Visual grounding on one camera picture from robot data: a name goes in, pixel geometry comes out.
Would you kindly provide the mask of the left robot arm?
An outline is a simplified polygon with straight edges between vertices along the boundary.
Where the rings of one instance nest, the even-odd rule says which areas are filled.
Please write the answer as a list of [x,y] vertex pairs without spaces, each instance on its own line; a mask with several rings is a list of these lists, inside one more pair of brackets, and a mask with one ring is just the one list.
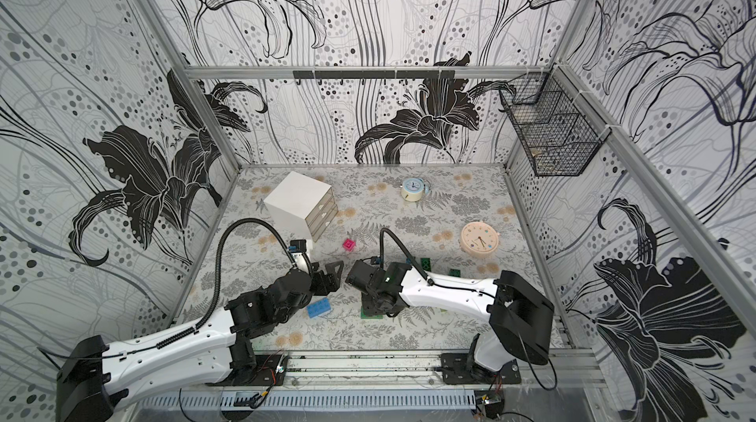
[[160,392],[253,382],[259,367],[253,339],[341,286],[343,262],[320,266],[302,247],[283,251],[291,262],[284,276],[224,307],[212,304],[197,320],[129,341],[107,343],[100,335],[79,341],[56,376],[56,420],[106,421]]

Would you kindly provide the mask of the magenta lego brick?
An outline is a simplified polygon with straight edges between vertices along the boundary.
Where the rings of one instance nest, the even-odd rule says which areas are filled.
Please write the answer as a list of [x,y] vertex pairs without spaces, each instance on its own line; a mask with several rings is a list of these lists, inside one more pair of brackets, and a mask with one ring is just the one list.
[[356,241],[352,239],[346,239],[343,243],[343,248],[348,252],[352,252],[356,248]]

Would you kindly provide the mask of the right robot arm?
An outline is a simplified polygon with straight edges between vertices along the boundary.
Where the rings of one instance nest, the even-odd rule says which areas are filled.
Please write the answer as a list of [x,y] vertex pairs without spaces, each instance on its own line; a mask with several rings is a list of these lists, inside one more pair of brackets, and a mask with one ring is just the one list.
[[488,324],[468,353],[468,370],[496,374],[506,365],[549,366],[554,306],[523,276],[459,278],[425,270],[389,228],[379,232],[379,254],[358,260],[346,284],[362,296],[367,315],[396,317],[405,309],[438,308]]

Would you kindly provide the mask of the long green lego brick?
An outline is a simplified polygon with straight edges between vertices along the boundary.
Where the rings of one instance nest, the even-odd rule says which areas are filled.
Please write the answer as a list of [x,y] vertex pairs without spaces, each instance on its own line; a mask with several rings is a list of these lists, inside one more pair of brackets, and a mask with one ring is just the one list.
[[384,316],[380,314],[378,315],[368,314],[363,308],[360,309],[360,317],[363,320],[381,320],[384,318]]

